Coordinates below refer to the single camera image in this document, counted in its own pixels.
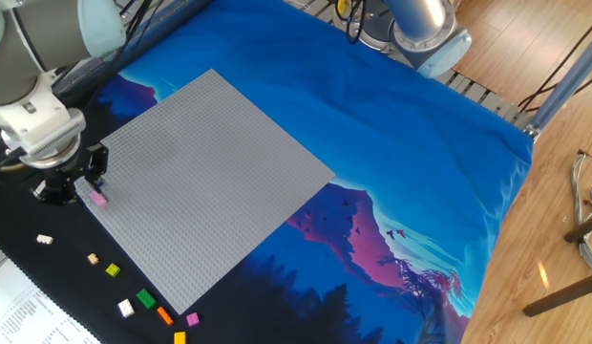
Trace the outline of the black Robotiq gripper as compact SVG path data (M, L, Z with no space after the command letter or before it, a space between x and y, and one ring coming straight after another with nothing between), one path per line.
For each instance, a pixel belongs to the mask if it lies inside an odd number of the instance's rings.
M43 181L32 189L42 204L63 206L79 202L74 183L85 178L92 187L100 187L107 171L109 150L102 143L80 147L65 163L42 170Z

